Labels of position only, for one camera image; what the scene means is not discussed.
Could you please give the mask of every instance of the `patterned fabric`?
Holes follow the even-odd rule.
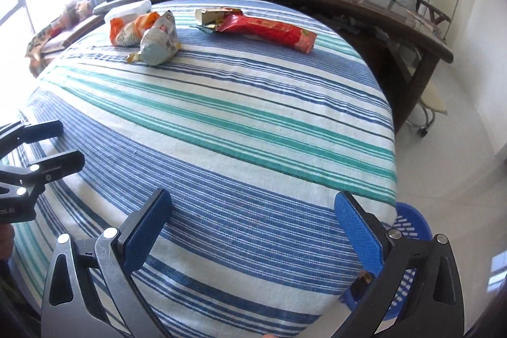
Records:
[[[318,33],[309,55],[191,26],[197,8]],[[153,190],[173,215],[133,274],[172,334],[185,338],[294,336],[361,270],[334,217],[339,190],[393,223],[391,111],[358,54],[317,21],[255,0],[177,0],[183,50],[171,63],[125,63],[101,27],[41,74],[22,119],[60,119],[64,136],[25,145],[10,161],[78,148],[79,174],[48,185],[34,222],[16,225],[14,261],[41,301],[56,238],[118,227]],[[93,272],[111,322],[121,321]]]

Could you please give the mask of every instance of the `red package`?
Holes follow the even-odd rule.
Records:
[[[317,34],[289,23],[244,15],[229,15],[216,30],[218,32],[257,35],[262,39],[288,46],[304,54],[310,53],[317,37]]]

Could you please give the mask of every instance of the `metal rivet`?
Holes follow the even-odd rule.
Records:
[[[387,233],[389,235],[390,238],[393,238],[393,239],[400,239],[403,235],[401,234],[400,231],[398,231],[397,229],[393,228],[393,229],[390,229],[389,232]]]
[[[447,237],[442,233],[437,235],[437,241],[440,242],[441,244],[447,244],[449,242]]]
[[[67,233],[63,233],[58,237],[59,244],[65,244],[70,239],[70,236]]]
[[[104,231],[104,238],[107,238],[107,239],[114,238],[117,233],[118,233],[118,230],[116,228],[107,228]]]

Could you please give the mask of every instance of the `crumpled snack bag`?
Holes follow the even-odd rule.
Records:
[[[145,13],[138,16],[135,21],[125,22],[120,17],[111,19],[109,40],[113,46],[139,45],[144,33],[153,26],[160,17],[157,12]]]
[[[143,61],[154,66],[170,61],[180,49],[176,23],[171,11],[159,17],[141,39],[140,52],[131,54],[127,62]]]

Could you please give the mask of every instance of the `laundry basket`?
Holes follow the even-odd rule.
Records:
[[[430,241],[433,238],[428,223],[421,213],[413,206],[401,202],[396,203],[396,213],[396,221],[392,227],[399,229],[403,236],[414,239],[424,239],[426,241]],[[384,316],[384,321],[396,318],[400,313],[410,290],[410,285],[414,280],[414,275],[415,270],[405,271],[405,275],[403,275],[395,298],[392,300]],[[345,303],[351,311],[354,311],[358,304],[358,301],[354,300],[350,288],[343,293],[340,301]]]

